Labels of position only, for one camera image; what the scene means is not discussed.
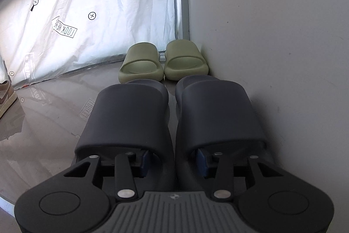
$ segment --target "arrow sticker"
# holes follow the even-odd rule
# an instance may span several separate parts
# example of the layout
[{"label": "arrow sticker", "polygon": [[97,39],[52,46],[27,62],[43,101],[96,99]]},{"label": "arrow sticker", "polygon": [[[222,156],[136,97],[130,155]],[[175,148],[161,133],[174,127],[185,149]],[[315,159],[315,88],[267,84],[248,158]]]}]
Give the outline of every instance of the arrow sticker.
[{"label": "arrow sticker", "polygon": [[58,18],[59,16],[57,16],[55,19],[52,20],[52,32],[53,30],[55,30],[58,34],[61,34],[63,36],[67,36],[70,38],[74,38],[77,29],[72,26],[68,26],[64,24]]}]

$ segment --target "magnifying glass icon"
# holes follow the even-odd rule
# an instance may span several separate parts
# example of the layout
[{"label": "magnifying glass icon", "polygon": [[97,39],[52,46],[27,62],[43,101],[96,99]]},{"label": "magnifying glass icon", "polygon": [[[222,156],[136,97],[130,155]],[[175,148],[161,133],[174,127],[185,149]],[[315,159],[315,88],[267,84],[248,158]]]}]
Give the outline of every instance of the magnifying glass icon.
[{"label": "magnifying glass icon", "polygon": [[33,0],[33,6],[30,11],[33,11],[34,6],[36,6],[39,3],[39,0]]}]

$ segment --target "metal rivet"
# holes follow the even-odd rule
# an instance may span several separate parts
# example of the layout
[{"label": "metal rivet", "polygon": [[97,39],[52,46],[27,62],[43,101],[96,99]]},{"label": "metal rivet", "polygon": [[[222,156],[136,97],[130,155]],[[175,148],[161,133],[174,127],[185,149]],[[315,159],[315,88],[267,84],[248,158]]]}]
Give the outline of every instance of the metal rivet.
[{"label": "metal rivet", "polygon": [[231,192],[227,190],[218,190],[213,193],[216,198],[229,198],[231,196]]},{"label": "metal rivet", "polygon": [[124,190],[118,191],[118,196],[121,198],[131,198],[134,195],[135,195],[135,192],[133,190],[124,189]]}]

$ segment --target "green slide sandal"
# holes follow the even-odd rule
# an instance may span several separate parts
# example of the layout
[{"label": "green slide sandal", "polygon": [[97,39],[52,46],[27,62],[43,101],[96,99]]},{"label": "green slide sandal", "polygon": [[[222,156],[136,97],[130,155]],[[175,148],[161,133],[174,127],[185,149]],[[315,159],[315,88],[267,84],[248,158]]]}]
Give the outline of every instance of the green slide sandal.
[{"label": "green slide sandal", "polygon": [[135,79],[153,79],[161,81],[164,70],[159,61],[160,54],[151,43],[137,43],[127,51],[119,72],[119,82]]},{"label": "green slide sandal", "polygon": [[169,42],[165,52],[165,77],[180,80],[194,74],[208,74],[208,65],[198,47],[188,40]]}]

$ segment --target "white wall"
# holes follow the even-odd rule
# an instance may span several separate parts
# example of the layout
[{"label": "white wall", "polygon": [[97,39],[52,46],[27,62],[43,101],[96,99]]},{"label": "white wall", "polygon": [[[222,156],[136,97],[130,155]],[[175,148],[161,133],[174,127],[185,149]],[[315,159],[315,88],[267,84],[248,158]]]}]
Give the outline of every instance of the white wall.
[{"label": "white wall", "polygon": [[280,165],[330,195],[349,230],[349,0],[189,0],[191,40],[240,83]]}]

